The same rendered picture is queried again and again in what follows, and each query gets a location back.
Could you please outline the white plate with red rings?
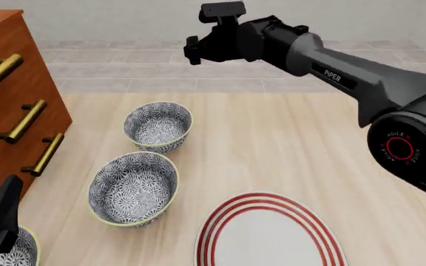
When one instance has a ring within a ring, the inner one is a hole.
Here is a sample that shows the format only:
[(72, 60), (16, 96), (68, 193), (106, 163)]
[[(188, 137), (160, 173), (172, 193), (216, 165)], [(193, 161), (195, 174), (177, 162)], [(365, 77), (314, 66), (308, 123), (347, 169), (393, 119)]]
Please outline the white plate with red rings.
[(332, 230), (281, 194), (255, 191), (220, 203), (195, 240), (194, 266), (348, 266)]

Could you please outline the wooden cabinet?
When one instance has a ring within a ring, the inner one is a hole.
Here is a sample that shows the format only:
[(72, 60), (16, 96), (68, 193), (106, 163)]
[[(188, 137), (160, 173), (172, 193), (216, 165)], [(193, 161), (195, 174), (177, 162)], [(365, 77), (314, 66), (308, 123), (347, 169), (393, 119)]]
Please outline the wooden cabinet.
[(11, 174), (29, 188), (36, 177), (21, 172), (34, 166), (47, 147), (44, 137), (64, 134), (72, 118), (59, 95), (22, 10), (0, 10), (0, 59), (18, 54), (24, 63), (0, 83), (0, 132), (9, 132), (27, 113), (21, 106), (42, 99), (47, 107), (16, 144), (0, 140), (0, 185)]

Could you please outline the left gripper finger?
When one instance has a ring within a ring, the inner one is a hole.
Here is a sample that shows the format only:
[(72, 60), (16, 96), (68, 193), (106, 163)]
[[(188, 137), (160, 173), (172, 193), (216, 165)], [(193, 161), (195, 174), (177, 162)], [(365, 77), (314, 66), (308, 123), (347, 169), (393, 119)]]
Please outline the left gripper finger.
[(23, 181), (11, 174), (0, 185), (0, 232), (18, 229), (18, 204)]

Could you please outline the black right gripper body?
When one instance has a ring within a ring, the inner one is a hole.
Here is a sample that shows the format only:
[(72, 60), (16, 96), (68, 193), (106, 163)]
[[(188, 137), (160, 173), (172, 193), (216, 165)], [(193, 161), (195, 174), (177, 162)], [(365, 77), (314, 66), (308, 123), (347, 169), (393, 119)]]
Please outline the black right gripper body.
[(236, 27), (213, 27), (203, 39), (196, 35), (188, 37), (183, 48), (184, 56), (192, 66), (201, 64), (202, 59), (213, 62), (240, 59), (236, 37)]

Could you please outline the small patterned bowl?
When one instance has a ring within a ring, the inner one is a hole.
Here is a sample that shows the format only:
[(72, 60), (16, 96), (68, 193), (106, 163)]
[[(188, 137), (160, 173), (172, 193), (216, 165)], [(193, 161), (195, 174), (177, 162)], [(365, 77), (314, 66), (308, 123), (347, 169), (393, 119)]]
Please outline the small patterned bowl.
[(192, 126), (193, 115), (185, 106), (156, 101), (132, 110), (123, 129), (140, 150), (167, 154), (183, 145)]

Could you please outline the large patterned bowl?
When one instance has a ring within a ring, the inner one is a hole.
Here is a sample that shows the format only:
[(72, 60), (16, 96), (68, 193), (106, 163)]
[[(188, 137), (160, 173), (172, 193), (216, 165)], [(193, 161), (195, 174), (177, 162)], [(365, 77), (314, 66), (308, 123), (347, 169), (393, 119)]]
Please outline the large patterned bowl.
[(159, 220), (178, 192), (176, 165), (155, 152), (123, 154), (106, 163), (87, 189), (92, 214), (108, 225), (143, 228)]

